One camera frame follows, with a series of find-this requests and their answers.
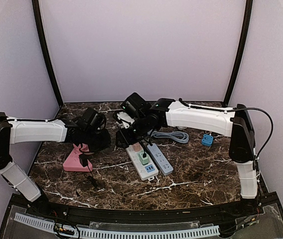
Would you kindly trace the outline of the blue cube adapter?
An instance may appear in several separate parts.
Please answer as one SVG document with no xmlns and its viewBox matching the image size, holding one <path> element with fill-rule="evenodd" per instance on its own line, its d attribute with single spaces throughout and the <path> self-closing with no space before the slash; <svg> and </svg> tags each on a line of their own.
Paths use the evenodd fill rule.
<svg viewBox="0 0 283 239">
<path fill-rule="evenodd" d="M 201 143 L 204 146 L 210 147 L 213 144 L 214 137 L 210 134 L 203 134 Z"/>
</svg>

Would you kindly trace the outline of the pink adapter plug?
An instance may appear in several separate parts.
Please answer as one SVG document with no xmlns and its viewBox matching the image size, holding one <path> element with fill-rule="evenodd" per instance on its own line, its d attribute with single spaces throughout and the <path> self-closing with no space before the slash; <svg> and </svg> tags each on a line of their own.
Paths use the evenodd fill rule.
<svg viewBox="0 0 283 239">
<path fill-rule="evenodd" d="M 143 147 L 141 146 L 139 142 L 133 144 L 132 147 L 133 147 L 134 152 L 140 152 L 141 150 L 143 150 Z"/>
</svg>

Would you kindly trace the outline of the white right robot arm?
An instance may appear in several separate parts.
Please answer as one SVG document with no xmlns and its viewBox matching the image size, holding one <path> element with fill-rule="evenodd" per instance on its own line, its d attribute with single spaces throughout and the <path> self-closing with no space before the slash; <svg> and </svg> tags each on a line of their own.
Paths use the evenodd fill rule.
<svg viewBox="0 0 283 239">
<path fill-rule="evenodd" d="M 162 127 L 193 128 L 229 137 L 229 156 L 237 166 L 243 198 L 236 211 L 247 216 L 255 209 L 260 152 L 256 151 L 255 131 L 249 115 L 253 107 L 243 104 L 234 108 L 207 107 L 168 98 L 150 104 L 138 93 L 132 93 L 121 109 L 133 122 L 116 132 L 116 145 L 120 148 L 128 148 L 145 139 L 150 131 Z"/>
</svg>

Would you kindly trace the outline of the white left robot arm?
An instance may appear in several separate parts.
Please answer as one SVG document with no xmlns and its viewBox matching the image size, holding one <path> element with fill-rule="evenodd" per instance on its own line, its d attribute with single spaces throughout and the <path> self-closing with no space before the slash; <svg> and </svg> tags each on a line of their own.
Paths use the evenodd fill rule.
<svg viewBox="0 0 283 239">
<path fill-rule="evenodd" d="M 33 209 L 40 216 L 48 217 L 52 205 L 43 199 L 46 195 L 29 177 L 28 169 L 19 165 L 22 151 L 18 146 L 40 146 L 42 142 L 71 143 L 86 146 L 89 153 L 96 153 L 111 144 L 106 123 L 106 116 L 93 108 L 87 108 L 74 119 L 21 119 L 0 112 L 0 175 L 33 203 Z"/>
</svg>

